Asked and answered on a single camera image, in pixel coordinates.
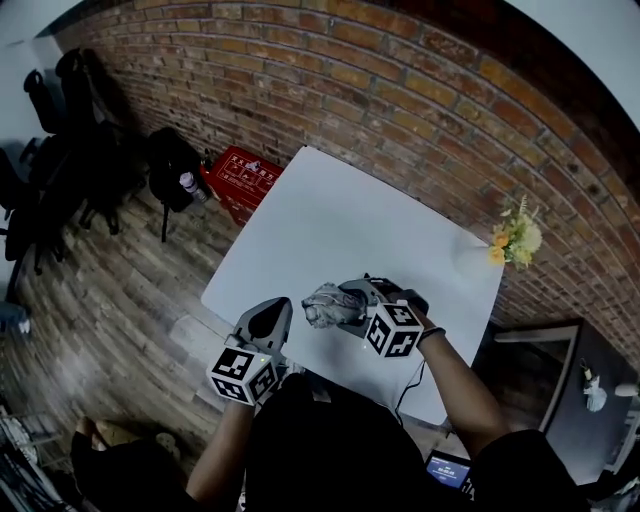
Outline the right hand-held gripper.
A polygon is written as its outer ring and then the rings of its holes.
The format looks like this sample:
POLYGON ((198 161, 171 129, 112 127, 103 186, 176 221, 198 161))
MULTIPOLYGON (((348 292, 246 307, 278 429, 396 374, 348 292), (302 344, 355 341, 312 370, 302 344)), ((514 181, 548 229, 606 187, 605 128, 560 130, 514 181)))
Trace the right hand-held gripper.
POLYGON ((427 315, 428 302, 414 289, 401 289, 386 278, 371 277, 341 283, 338 288, 365 307, 354 320, 340 328, 362 338, 383 358, 408 357, 420 340, 424 325, 413 308, 427 315))

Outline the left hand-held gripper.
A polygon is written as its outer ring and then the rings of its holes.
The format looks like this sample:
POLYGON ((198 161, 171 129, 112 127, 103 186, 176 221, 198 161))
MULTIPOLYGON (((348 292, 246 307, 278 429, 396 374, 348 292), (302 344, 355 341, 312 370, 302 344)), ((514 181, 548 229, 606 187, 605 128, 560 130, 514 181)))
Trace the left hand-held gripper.
POLYGON ((207 369, 216 393, 245 405, 257 404, 279 382, 293 307, 287 297, 264 301, 244 312, 207 369))

